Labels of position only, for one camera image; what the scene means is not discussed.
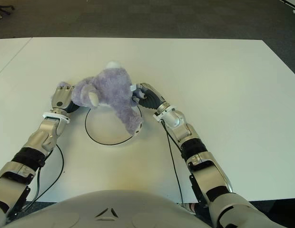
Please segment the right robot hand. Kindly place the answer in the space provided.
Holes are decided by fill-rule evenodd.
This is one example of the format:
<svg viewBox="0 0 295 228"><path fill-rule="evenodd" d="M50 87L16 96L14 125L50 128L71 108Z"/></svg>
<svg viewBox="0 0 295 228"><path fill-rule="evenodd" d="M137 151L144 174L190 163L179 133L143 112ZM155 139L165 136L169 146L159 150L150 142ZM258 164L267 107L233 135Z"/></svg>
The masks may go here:
<svg viewBox="0 0 295 228"><path fill-rule="evenodd" d="M158 114L170 106L166 99L148 83L134 84L131 89L134 102L142 107L154 109Z"/></svg>

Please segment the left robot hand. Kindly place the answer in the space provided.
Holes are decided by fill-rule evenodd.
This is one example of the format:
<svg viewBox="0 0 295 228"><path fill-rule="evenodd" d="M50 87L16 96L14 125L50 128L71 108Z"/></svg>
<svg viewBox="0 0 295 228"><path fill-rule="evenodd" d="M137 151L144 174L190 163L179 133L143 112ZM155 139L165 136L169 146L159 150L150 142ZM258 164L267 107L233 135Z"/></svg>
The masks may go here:
<svg viewBox="0 0 295 228"><path fill-rule="evenodd" d="M67 83L60 83L52 96L52 112L56 114L67 115L76 111L79 106L72 101L72 92L74 86Z"/></svg>

